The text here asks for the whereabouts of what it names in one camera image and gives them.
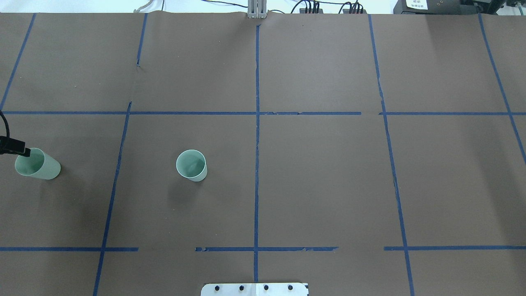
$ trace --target cup rim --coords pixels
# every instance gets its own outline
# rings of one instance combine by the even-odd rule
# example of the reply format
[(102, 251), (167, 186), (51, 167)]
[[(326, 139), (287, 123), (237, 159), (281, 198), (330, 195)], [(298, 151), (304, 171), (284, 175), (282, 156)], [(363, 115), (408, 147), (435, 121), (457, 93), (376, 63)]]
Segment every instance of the cup rim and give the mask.
[[(195, 176), (192, 176), (192, 177), (188, 177), (188, 176), (185, 176), (184, 174), (182, 174), (181, 172), (179, 172), (179, 168), (177, 167), (177, 162), (179, 161), (179, 158), (181, 157), (181, 155), (185, 154), (186, 152), (189, 152), (189, 151), (195, 151), (199, 154), (201, 154), (201, 156), (203, 157), (203, 159), (205, 160), (205, 165), (203, 166), (203, 169), (199, 172), (199, 174), (195, 175)], [(201, 153), (201, 151), (199, 150), (195, 150), (195, 149), (188, 149), (188, 150), (185, 150), (183, 152), (181, 152), (179, 154), (179, 156), (177, 157), (177, 159), (175, 160), (175, 169), (177, 170), (177, 172), (179, 173), (179, 175), (187, 178), (187, 179), (193, 179), (199, 175), (201, 175), (204, 171), (205, 171), (205, 168), (206, 168), (206, 157)]]
[(31, 150), (31, 152), (33, 151), (38, 151), (42, 154), (42, 156), (44, 157), (44, 161), (42, 162), (42, 165), (38, 168), (38, 170), (36, 170), (34, 173), (31, 173), (31, 174), (24, 174), (24, 173), (21, 173), (20, 171), (18, 171), (18, 169), (16, 168), (16, 164), (18, 163), (18, 160), (20, 159), (20, 157), (24, 157), (24, 156), (17, 156), (17, 158), (15, 159), (15, 170), (18, 174), (24, 176), (24, 177), (31, 177), (33, 176), (34, 174), (38, 173), (42, 167), (44, 166), (44, 163), (46, 162), (46, 153), (44, 153), (44, 151), (42, 151), (41, 149), (39, 148), (29, 148), (29, 150)]

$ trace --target black clamp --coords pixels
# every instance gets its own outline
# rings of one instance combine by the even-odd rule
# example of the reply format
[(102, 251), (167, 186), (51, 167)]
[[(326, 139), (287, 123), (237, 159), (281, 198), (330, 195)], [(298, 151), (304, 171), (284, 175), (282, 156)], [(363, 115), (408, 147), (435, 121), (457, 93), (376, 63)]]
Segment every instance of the black clamp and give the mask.
[(26, 142), (6, 136), (0, 136), (0, 154), (15, 154), (29, 157), (31, 150), (26, 148)]

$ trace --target label sticker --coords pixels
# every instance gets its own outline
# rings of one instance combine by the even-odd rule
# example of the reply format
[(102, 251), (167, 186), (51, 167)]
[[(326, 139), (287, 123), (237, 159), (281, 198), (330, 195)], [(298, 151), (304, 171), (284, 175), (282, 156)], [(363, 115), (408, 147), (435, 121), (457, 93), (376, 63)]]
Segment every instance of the label sticker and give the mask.
[(406, 0), (406, 5), (413, 9), (427, 10), (427, 0)]

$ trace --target paper cup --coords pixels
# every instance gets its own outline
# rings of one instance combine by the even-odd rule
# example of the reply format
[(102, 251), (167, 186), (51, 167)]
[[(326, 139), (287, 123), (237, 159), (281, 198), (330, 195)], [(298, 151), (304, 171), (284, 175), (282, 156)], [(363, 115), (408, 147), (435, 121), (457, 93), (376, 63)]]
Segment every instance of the paper cup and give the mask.
[(194, 182), (202, 181), (208, 172), (205, 156), (197, 150), (186, 150), (181, 153), (175, 167), (181, 176)]
[(60, 173), (60, 164), (38, 148), (31, 148), (29, 157), (18, 156), (16, 172), (22, 176), (51, 180)]

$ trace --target blue tape line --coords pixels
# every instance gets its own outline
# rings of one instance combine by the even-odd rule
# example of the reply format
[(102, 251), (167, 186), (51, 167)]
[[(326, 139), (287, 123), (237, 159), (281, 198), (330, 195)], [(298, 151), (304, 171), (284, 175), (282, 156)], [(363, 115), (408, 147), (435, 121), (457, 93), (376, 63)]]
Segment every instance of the blue tape line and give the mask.
[(124, 111), (5, 111), (13, 115), (125, 115)]
[(7, 246), (0, 247), (0, 252), (100, 252), (100, 248), (62, 247), (62, 246)]
[(205, 248), (196, 248), (196, 252), (252, 252), (252, 246), (207, 246)]
[[(101, 248), (68, 246), (3, 246), (0, 252), (100, 252)], [(106, 248), (106, 252), (138, 252), (139, 248)]]
[(256, 115), (256, 112), (133, 111), (131, 115)]
[(259, 26), (256, 26), (256, 173), (254, 192), (254, 283), (258, 282), (259, 248)]
[(513, 114), (511, 112), (510, 104), (508, 103), (508, 98), (506, 98), (506, 92), (504, 91), (504, 87), (502, 86), (502, 82), (500, 80), (499, 71), (497, 71), (497, 66), (495, 65), (495, 61), (493, 60), (493, 55), (491, 54), (490, 44), (488, 43), (488, 38), (486, 37), (486, 31), (484, 30), (484, 23), (482, 22), (482, 15), (480, 13), (479, 13), (479, 23), (480, 23), (480, 30), (482, 32), (482, 37), (484, 37), (484, 43), (486, 44), (486, 49), (488, 50), (488, 56), (490, 58), (491, 66), (493, 67), (493, 71), (495, 72), (495, 77), (497, 78), (497, 82), (499, 83), (500, 93), (502, 94), (502, 98), (504, 99), (504, 104), (506, 105), (506, 110), (508, 110), (508, 115), (510, 117), (511, 126), (513, 127), (515, 138), (517, 138), (517, 143), (519, 144), (519, 149), (522, 154), (522, 160), (526, 164), (526, 153), (524, 152), (524, 147), (522, 146), (521, 137), (519, 136), (519, 131), (517, 130), (517, 126), (515, 125), (515, 120), (513, 119)]
[(113, 179), (113, 187), (112, 187), (112, 195), (109, 199), (109, 208), (108, 208), (108, 216), (106, 216), (106, 227), (104, 228), (104, 236), (102, 239), (102, 246), (100, 250), (100, 257), (99, 257), (99, 265), (97, 268), (97, 276), (95, 278), (95, 287), (93, 288), (93, 296), (97, 296), (98, 293), (98, 285), (100, 283), (100, 274), (102, 272), (102, 265), (104, 263), (104, 253), (106, 249), (106, 243), (108, 241), (108, 232), (109, 232), (109, 223), (112, 219), (112, 211), (113, 211), (113, 202), (115, 200), (115, 192), (117, 189), (117, 179), (119, 178), (119, 171), (120, 171), (120, 163), (123, 156), (123, 147), (124, 147), (124, 140), (126, 139), (126, 133), (128, 131), (128, 121), (130, 118), (130, 110), (132, 103), (130, 102), (128, 104), (128, 110), (126, 111), (126, 119), (124, 120), (124, 129), (123, 129), (123, 136), (120, 139), (120, 148), (119, 148), (119, 156), (117, 158), (117, 167), (115, 168), (115, 177)]
[(395, 162), (395, 158), (393, 156), (393, 151), (392, 151), (391, 136), (389, 135), (389, 125), (388, 125), (388, 122), (387, 122), (387, 115), (386, 115), (386, 112), (387, 112), (387, 110), (386, 110), (386, 103), (385, 103), (385, 100), (384, 100), (384, 97), (383, 97), (382, 86), (380, 84), (380, 66), (378, 64), (378, 55), (377, 55), (377, 52), (376, 52), (375, 34), (374, 34), (374, 31), (373, 31), (373, 28), (372, 28), (371, 15), (369, 14), (368, 17), (369, 17), (369, 29), (371, 31), (372, 52), (373, 52), (373, 55), (375, 57), (376, 79), (378, 80), (378, 91), (380, 93), (380, 98), (381, 98), (381, 102), (382, 102), (383, 124), (384, 124), (385, 129), (386, 129), (387, 147), (389, 149), (389, 159), (391, 161), (391, 170), (392, 170), (392, 175), (393, 175), (394, 192), (396, 194), (396, 201), (397, 201), (397, 206), (398, 206), (398, 219), (400, 221), (400, 230), (402, 232), (402, 243), (403, 243), (404, 248), (406, 248), (404, 250), (404, 255), (406, 257), (406, 269), (407, 269), (407, 279), (409, 281), (409, 292), (411, 293), (411, 296), (414, 296), (413, 275), (412, 275), (412, 272), (411, 272), (411, 262), (409, 260), (409, 251), (407, 250), (406, 227), (405, 227), (404, 221), (403, 221), (402, 203), (400, 201), (400, 192), (399, 192), (399, 189), (398, 189), (398, 179), (397, 179), (397, 175), (396, 175), (396, 168), (395, 168), (395, 165), (394, 165), (395, 164), (394, 163)]
[(380, 112), (379, 115), (508, 115), (508, 112)]
[(20, 63), (20, 58), (22, 57), (22, 53), (24, 52), (24, 48), (26, 47), (27, 40), (29, 39), (29, 34), (31, 32), (31, 29), (33, 28), (33, 24), (35, 23), (35, 18), (36, 13), (34, 13), (33, 17), (31, 18), (31, 22), (29, 23), (29, 27), (27, 28), (26, 36), (24, 37), (24, 41), (22, 42), (22, 46), (20, 47), (20, 51), (18, 52), (18, 57), (16, 58), (15, 66), (11, 71), (11, 76), (9, 77), (9, 81), (7, 82), (4, 96), (2, 97), (2, 102), (0, 103), (0, 110), (4, 108), (4, 104), (7, 99), (7, 94), (9, 93), (9, 89), (11, 88), (11, 83), (13, 82), (13, 78), (15, 77), (16, 69), (18, 68), (18, 64)]
[(261, 112), (261, 115), (361, 115), (361, 112)]
[(137, 51), (137, 66), (139, 67), (140, 53), (143, 50), (144, 31), (146, 30), (146, 20), (148, 20), (148, 14), (144, 14), (143, 30), (140, 33), (139, 50)]
[(332, 252), (337, 250), (337, 246), (266, 246), (260, 247), (259, 251), (264, 252), (298, 252), (298, 251), (314, 251), (314, 252)]
[[(453, 251), (453, 250), (526, 250), (526, 245), (424, 245), (408, 246), (409, 251)], [(403, 251), (402, 246), (385, 246), (384, 251)]]
[[(196, 252), (253, 252), (255, 248), (251, 246), (208, 246), (196, 248)], [(337, 250), (337, 246), (262, 246), (258, 247), (258, 252), (332, 252)]]
[(138, 252), (139, 248), (105, 248), (105, 252)]

